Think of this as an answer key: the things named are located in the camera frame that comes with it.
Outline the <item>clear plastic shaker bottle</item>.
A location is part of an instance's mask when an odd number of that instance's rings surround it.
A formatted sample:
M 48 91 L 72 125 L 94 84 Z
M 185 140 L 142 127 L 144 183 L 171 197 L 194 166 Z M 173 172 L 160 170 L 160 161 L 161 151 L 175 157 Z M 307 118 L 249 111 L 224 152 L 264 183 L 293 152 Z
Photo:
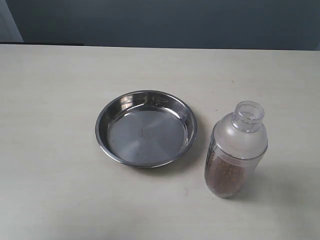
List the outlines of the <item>clear plastic shaker bottle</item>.
M 220 198 L 236 195 L 251 177 L 268 149 L 264 109 L 254 101 L 241 101 L 213 127 L 204 180 Z

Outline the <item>round stainless steel dish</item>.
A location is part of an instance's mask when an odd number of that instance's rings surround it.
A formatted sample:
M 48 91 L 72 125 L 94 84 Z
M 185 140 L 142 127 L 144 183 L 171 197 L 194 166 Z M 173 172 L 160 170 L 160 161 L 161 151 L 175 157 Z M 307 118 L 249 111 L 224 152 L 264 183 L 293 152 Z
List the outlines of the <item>round stainless steel dish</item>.
M 137 90 L 113 99 L 95 123 L 97 143 L 107 156 L 143 169 L 179 159 L 193 145 L 197 130 L 192 109 L 157 90 Z

